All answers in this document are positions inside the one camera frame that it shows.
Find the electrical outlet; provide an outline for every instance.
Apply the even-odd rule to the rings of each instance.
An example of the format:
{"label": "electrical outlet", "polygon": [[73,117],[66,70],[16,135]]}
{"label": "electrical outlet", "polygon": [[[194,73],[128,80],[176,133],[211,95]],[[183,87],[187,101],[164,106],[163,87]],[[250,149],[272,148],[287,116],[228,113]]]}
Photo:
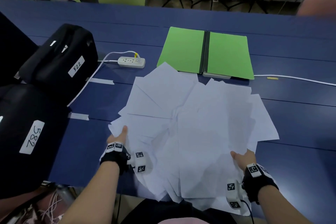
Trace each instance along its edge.
{"label": "electrical outlet", "polygon": [[121,67],[144,68],[145,67],[145,59],[140,58],[140,62],[138,62],[137,58],[120,57],[118,59],[118,65],[121,66]]}

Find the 522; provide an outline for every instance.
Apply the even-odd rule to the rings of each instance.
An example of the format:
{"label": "522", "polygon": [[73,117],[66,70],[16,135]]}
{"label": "522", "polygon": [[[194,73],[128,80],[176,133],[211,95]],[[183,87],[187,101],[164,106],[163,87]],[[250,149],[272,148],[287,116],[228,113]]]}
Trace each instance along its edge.
{"label": "522", "polygon": [[30,135],[30,139],[28,140],[26,147],[28,147],[28,145],[35,146],[35,143],[36,143],[36,141],[38,139],[38,136],[36,136],[36,134],[40,134],[41,133],[41,129],[40,128],[36,128],[36,126],[34,126],[34,133],[35,134],[31,134]]}
{"label": "522", "polygon": [[76,64],[75,66],[73,66],[73,70],[78,70],[79,67],[81,66],[82,64],[78,61],[78,64]]}

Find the table surface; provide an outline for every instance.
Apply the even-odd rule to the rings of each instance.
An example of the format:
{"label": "table surface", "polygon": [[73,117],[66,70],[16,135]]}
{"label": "table surface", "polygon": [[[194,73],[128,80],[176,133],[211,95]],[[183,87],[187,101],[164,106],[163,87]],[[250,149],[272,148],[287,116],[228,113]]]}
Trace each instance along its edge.
{"label": "table surface", "polygon": [[[103,53],[133,50],[144,69],[103,64],[71,105],[90,120],[70,120],[49,180],[85,186],[98,168],[107,124],[119,117],[134,78],[155,67],[170,26],[246,35],[254,74],[278,74],[336,83],[336,25],[322,19],[190,9],[135,7],[74,2],[0,0],[0,11],[35,43],[43,44],[63,23],[83,26]],[[209,78],[199,76],[206,83]],[[280,140],[259,142],[258,162],[270,170],[284,196],[314,223],[333,223],[336,205],[336,87],[290,78],[250,82],[260,94]],[[129,174],[123,193],[152,197]],[[253,205],[255,216],[261,209]]]}

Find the hand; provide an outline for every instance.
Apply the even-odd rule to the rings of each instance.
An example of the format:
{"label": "hand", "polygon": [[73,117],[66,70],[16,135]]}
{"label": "hand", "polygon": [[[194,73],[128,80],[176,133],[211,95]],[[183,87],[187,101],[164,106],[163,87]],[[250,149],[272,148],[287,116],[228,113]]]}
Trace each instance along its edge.
{"label": "hand", "polygon": [[257,163],[257,160],[255,158],[254,152],[247,149],[247,152],[244,155],[235,153],[234,151],[231,151],[232,158],[237,161],[238,166],[240,169],[245,172],[245,169],[247,165],[252,163]]}
{"label": "hand", "polygon": [[127,136],[127,126],[124,126],[121,134],[118,137],[114,137],[113,135],[110,135],[107,138],[107,143],[109,144],[112,142],[121,142],[123,143],[123,145],[125,145],[126,136]]}

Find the black case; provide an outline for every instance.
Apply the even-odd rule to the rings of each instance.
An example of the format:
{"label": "black case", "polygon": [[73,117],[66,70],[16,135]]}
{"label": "black case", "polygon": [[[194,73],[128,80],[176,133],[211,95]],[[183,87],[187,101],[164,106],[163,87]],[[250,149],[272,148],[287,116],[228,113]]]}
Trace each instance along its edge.
{"label": "black case", "polygon": [[0,86],[19,83],[15,74],[39,48],[29,37],[0,13]]}
{"label": "black case", "polygon": [[[0,199],[31,192],[48,179],[69,112],[33,85],[0,87]],[[40,132],[36,120],[44,122]],[[31,128],[39,132],[36,142]],[[27,137],[34,143],[31,154],[19,152]]]}
{"label": "black case", "polygon": [[97,68],[97,61],[91,32],[80,26],[63,24],[23,64],[19,75],[24,82],[69,104]]}

